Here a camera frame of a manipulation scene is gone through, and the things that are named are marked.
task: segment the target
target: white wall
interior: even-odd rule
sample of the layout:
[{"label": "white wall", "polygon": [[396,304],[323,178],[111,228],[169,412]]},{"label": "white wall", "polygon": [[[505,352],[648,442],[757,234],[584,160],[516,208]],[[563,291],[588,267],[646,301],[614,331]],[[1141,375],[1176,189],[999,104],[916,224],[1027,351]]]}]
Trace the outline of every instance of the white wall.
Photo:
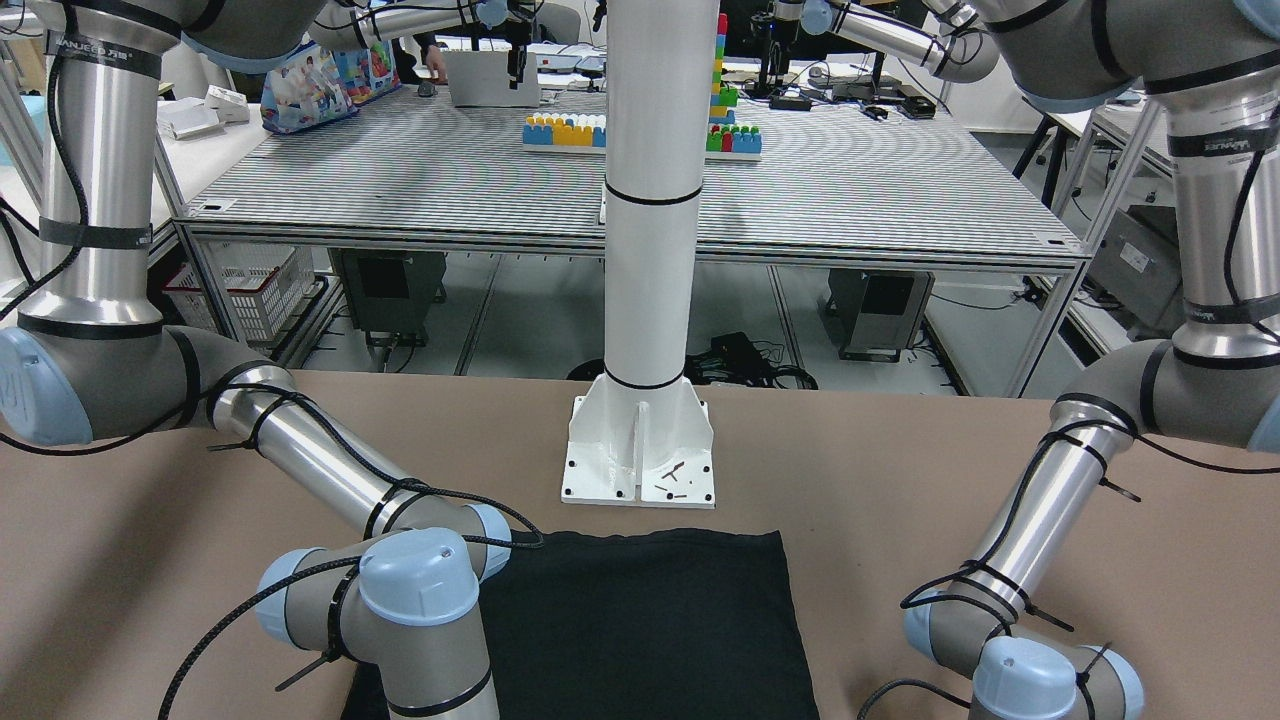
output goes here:
[{"label": "white wall", "polygon": [[179,42],[161,58],[160,79],[174,85],[178,97],[204,97],[210,85],[230,87],[227,72]]}]

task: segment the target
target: label sticker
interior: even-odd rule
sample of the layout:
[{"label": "label sticker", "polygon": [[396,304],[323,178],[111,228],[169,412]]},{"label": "label sticker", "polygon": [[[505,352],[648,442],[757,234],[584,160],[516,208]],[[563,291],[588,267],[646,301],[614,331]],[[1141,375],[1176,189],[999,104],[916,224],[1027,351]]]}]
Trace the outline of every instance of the label sticker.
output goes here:
[{"label": "label sticker", "polygon": [[1124,249],[1120,250],[1120,259],[1129,264],[1130,268],[1138,270],[1139,274],[1147,270],[1147,265],[1151,264],[1151,258],[1147,258],[1142,250],[1138,250],[1130,243],[1124,243]]}]

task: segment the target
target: brown table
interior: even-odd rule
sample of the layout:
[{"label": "brown table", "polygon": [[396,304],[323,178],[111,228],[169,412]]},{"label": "brown table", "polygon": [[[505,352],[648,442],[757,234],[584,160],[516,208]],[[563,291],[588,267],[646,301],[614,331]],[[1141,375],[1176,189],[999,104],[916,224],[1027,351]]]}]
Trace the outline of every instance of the brown table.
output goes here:
[{"label": "brown table", "polygon": [[[570,401],[584,386],[300,380],[404,468],[509,502],[547,530],[781,529],[827,719],[852,717],[873,688],[904,675],[969,696],[968,682],[906,646],[897,602],[968,556],[1047,418],[1037,401],[704,388],[719,507],[608,509],[557,497]],[[256,455],[205,452],[215,438],[174,432],[78,460],[0,451],[0,717],[154,716],[189,647],[273,559],[356,539]],[[1274,460],[1172,445],[1219,462]],[[1280,486],[1142,447],[1110,477],[1144,502],[1098,492],[1037,602],[1074,621],[1076,642],[1116,642],[1147,684],[1147,717],[1274,716]],[[308,660],[244,618],[197,664],[174,717],[337,717],[344,664],[271,692]],[[913,689],[874,714],[963,716]]]}]

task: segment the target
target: black device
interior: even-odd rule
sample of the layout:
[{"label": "black device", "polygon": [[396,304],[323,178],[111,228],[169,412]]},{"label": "black device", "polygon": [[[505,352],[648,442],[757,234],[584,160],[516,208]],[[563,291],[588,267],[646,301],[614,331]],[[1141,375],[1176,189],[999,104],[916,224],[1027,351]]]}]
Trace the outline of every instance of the black device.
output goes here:
[{"label": "black device", "polygon": [[356,329],[426,338],[426,313],[443,291],[443,252],[332,249],[329,258]]},{"label": "black device", "polygon": [[932,119],[938,111],[938,106],[923,95],[909,95],[902,99],[902,114],[913,120]]},{"label": "black device", "polygon": [[837,268],[827,287],[827,313],[840,320],[840,359],[897,363],[924,320],[933,275]]},{"label": "black device", "polygon": [[799,110],[801,113],[808,113],[813,109],[813,100],[808,97],[797,97],[790,95],[774,95],[769,97],[771,110]]}]

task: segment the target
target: white basket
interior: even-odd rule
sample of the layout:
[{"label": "white basket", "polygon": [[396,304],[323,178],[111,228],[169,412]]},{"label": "white basket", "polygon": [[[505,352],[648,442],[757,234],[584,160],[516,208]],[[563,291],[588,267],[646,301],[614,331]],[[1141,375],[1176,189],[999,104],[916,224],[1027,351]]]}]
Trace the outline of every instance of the white basket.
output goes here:
[{"label": "white basket", "polygon": [[[247,341],[274,340],[315,282],[308,249],[221,242],[210,247],[210,258],[221,269],[223,284]],[[216,332],[195,268],[186,264],[179,268],[165,284],[164,293],[178,306],[184,323]]]}]

